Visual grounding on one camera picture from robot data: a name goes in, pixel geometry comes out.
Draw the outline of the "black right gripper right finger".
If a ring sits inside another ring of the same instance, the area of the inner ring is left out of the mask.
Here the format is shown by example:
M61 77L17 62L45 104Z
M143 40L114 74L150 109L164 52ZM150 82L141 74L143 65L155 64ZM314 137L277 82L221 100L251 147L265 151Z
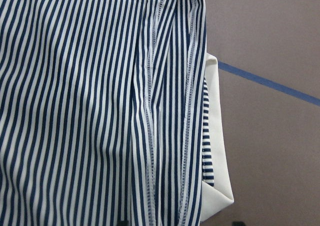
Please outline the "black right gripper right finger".
M233 221L232 226L244 226L244 222L243 221Z

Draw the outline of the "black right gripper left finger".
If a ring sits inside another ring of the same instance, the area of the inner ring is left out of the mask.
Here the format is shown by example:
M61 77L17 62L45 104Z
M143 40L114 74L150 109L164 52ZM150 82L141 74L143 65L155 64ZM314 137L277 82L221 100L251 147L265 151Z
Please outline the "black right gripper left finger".
M129 221L128 220L120 220L118 222L118 226L128 226L129 225Z

